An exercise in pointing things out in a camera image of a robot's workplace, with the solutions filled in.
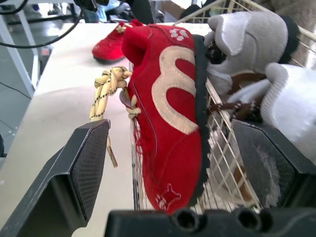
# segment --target table leg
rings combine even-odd
[[[0,36],[2,37],[2,40],[4,43],[14,44],[14,41],[10,35],[10,32],[6,26],[6,23],[4,21],[4,18],[0,15]],[[23,64],[23,61],[21,59],[21,56],[16,48],[7,48],[9,51],[9,54],[14,62],[14,65],[16,66],[16,69],[18,70],[18,73],[21,76],[21,79],[26,87],[27,93],[30,97],[34,94],[34,88],[31,83],[30,76],[28,72],[26,71],[26,68]]]
[[[30,29],[30,25],[26,19],[25,13],[24,11],[19,11],[18,12],[18,16],[20,18],[21,24],[23,26],[24,32],[26,34],[26,38],[29,41],[30,45],[35,45],[35,40],[34,37],[32,35],[31,29]],[[37,48],[32,48],[32,52],[33,52],[33,69],[32,69],[32,85],[33,87],[36,89],[37,88],[37,83],[39,80],[39,73],[40,73],[40,68],[39,68],[39,52],[37,50]]]
[[[75,11],[75,6],[74,6],[73,3],[69,4],[69,6],[70,6],[71,15],[72,15],[72,17],[73,17],[73,22],[75,22],[76,19],[77,19],[76,11]]]

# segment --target yellow shoelace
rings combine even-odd
[[[104,118],[104,112],[108,102],[108,96],[114,95],[118,88],[122,88],[127,99],[129,100],[129,95],[127,92],[127,79],[132,75],[132,72],[127,70],[123,66],[113,67],[110,70],[105,70],[102,76],[95,79],[94,86],[97,89],[94,94],[94,102],[90,110],[90,120],[98,121]],[[140,108],[136,108],[137,98],[133,95],[131,99],[132,109],[126,108],[129,113],[128,117],[134,119],[135,116],[141,113]],[[107,140],[107,150],[110,155],[111,161],[114,167],[118,166],[111,148],[110,137]]]
[[[117,32],[119,32],[119,33],[124,33],[127,27],[133,27],[133,26],[130,25],[130,24],[128,24],[128,23],[125,23],[125,24],[122,25],[122,26],[121,26],[121,25],[118,25],[116,29],[117,29]]]

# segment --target black rubber shoe sole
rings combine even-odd
[[[193,192],[190,199],[189,206],[194,206],[198,197],[203,194],[204,187],[203,184],[207,181],[208,176],[206,169],[210,167],[210,161],[208,154],[210,153],[210,144],[208,142],[210,129],[207,126],[207,89],[205,86],[207,80],[207,58],[205,57],[205,52],[207,47],[204,46],[204,37],[193,35],[195,43],[195,63],[196,63],[196,120],[199,127],[201,135],[201,149],[202,149],[202,159],[200,174],[197,182],[197,187]]]
[[[101,59],[101,58],[98,58],[98,57],[95,57],[95,56],[93,56],[93,58],[95,60],[97,60],[101,64],[112,64],[112,63],[117,63],[117,62],[121,61],[122,59],[125,58],[125,56],[122,57],[122,58],[116,59],[116,60],[104,60],[104,59]]]

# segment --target screw hole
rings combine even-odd
[[[261,229],[261,222],[259,217],[248,210],[243,210],[239,213],[238,219],[241,224],[250,230],[259,231]]]
[[[175,213],[173,220],[181,230],[194,232],[199,227],[199,219],[195,213],[190,210],[180,210]]]
[[[260,218],[262,222],[262,232],[268,232],[273,226],[273,219],[271,214],[268,211],[261,211]]]

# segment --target black cable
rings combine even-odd
[[[46,42],[46,43],[41,43],[41,44],[37,44],[37,45],[26,45],[26,46],[23,46],[23,45],[14,45],[14,44],[8,44],[8,43],[3,43],[3,42],[0,42],[0,45],[2,46],[5,46],[5,47],[10,47],[10,48],[23,48],[23,49],[26,49],[26,48],[40,48],[40,47],[44,47],[44,46],[47,46],[47,45],[50,45],[52,43],[55,43],[57,42],[58,40],[61,40],[63,37],[65,37],[66,35],[68,35],[79,23],[80,19],[83,17],[83,11],[80,12],[80,15],[79,17],[77,17],[77,19],[75,20],[74,24],[64,33],[62,34],[61,36],[49,41],[49,42]]]
[[[30,96],[27,96],[26,94],[24,94],[22,91],[19,91],[18,89],[15,89],[15,88],[13,88],[13,87],[11,87],[11,86],[8,86],[8,85],[6,85],[6,84],[2,83],[1,81],[0,81],[0,84],[1,84],[1,85],[4,85],[4,86],[6,86],[6,87],[8,87],[8,88],[10,88],[10,89],[12,89],[12,90],[15,90],[15,91],[17,91],[17,92],[21,93],[21,94],[22,94],[22,95],[24,95],[26,98],[31,99],[31,97],[30,97]]]
[[[24,6],[28,3],[28,0],[23,0],[22,4],[13,11],[0,11],[0,15],[13,15],[15,13],[18,13],[20,10],[24,8]]]

